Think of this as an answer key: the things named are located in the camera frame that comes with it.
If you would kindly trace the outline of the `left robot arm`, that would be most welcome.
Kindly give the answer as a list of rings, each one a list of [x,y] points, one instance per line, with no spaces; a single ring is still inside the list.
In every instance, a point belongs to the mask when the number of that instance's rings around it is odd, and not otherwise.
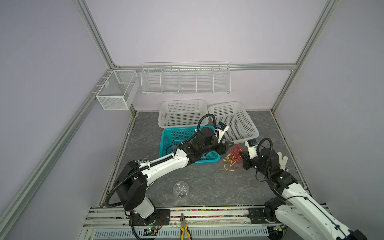
[[[234,143],[225,140],[229,126],[220,122],[215,129],[203,127],[164,157],[138,164],[130,161],[107,194],[103,206],[113,208],[123,206],[125,211],[138,214],[145,224],[151,224],[158,217],[158,211],[146,196],[147,185],[177,169],[185,168],[201,160],[214,151],[218,155],[226,153]]]

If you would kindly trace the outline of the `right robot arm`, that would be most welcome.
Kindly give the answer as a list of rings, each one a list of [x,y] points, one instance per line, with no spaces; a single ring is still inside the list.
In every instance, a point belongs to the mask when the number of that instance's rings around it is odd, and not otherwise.
[[[305,240],[365,240],[328,213],[289,172],[282,169],[281,153],[273,149],[250,148],[240,152],[243,168],[256,169],[265,177],[275,198],[265,203],[268,222],[280,222]]]

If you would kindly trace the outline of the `white work glove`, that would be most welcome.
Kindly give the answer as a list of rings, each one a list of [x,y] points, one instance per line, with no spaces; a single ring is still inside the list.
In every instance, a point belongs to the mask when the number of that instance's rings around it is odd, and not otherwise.
[[[283,154],[281,152],[277,152],[277,155],[279,156],[279,164],[280,164],[281,170],[288,172],[290,169],[287,166],[287,162],[288,162],[289,158],[287,156],[283,156]]]

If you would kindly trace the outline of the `white plastic basket right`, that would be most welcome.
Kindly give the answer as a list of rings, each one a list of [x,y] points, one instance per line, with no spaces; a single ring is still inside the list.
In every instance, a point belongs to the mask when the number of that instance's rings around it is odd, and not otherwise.
[[[241,144],[256,139],[260,133],[251,117],[239,102],[228,102],[208,107],[208,112],[216,117],[217,122],[229,126],[226,131],[226,140]]]

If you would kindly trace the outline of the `white plastic basket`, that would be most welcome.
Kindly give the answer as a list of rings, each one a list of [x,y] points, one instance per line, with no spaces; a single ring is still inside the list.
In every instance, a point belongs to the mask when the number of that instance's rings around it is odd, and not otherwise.
[[[216,117],[217,122],[229,126],[226,131],[226,140],[241,144],[256,139],[260,133],[251,117],[239,102],[228,102],[208,107],[208,112]]]
[[[163,129],[193,127],[206,114],[208,107],[204,100],[166,101],[160,105],[158,125]]]

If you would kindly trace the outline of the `teal plastic basket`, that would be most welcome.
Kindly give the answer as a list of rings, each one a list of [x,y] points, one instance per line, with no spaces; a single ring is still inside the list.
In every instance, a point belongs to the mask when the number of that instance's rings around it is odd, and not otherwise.
[[[176,145],[186,141],[196,133],[197,127],[181,127],[164,129],[161,136],[159,157],[164,157],[174,151]],[[200,161],[195,165],[204,165],[216,163],[221,156],[215,151],[203,154]]]

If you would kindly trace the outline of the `white plastic basket left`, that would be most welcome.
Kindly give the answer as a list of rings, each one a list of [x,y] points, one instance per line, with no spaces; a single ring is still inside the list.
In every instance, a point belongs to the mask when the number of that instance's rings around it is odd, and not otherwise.
[[[204,100],[166,101],[160,105],[158,125],[163,129],[193,127],[206,114],[208,107]]]

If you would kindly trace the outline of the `clear plastic cup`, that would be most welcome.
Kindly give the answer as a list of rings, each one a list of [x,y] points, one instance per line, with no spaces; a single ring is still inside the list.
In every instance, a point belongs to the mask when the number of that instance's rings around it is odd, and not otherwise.
[[[173,193],[178,198],[185,198],[188,196],[190,187],[186,182],[177,182],[173,187]]]

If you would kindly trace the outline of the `round tape plate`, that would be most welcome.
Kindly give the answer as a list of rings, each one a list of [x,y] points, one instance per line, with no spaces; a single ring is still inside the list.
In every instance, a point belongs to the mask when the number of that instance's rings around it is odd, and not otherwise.
[[[149,160],[137,160],[137,161],[135,161],[135,163],[137,165],[144,165],[144,164],[147,164],[149,162],[150,162]]]

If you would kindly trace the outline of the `yellow handled pliers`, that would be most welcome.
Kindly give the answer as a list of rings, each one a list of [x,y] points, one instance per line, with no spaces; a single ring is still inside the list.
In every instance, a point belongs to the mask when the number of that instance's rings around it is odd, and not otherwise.
[[[188,229],[188,225],[187,225],[184,213],[181,213],[181,215],[180,215],[180,222],[181,222],[180,240],[184,240],[185,237],[187,237],[186,240],[192,240],[193,238],[192,238],[191,233]]]

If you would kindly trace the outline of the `white mesh wall box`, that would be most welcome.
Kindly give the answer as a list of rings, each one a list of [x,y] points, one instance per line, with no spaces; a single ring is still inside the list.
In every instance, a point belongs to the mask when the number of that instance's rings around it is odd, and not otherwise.
[[[136,71],[112,70],[96,97],[104,110],[129,111],[139,86]]]

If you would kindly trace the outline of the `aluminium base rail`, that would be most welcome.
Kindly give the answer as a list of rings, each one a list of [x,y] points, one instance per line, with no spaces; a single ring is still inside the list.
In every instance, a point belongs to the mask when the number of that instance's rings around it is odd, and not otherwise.
[[[269,223],[263,206],[159,207],[150,224],[122,208],[91,209],[81,240],[178,240],[184,215],[194,240],[284,236],[287,226]]]

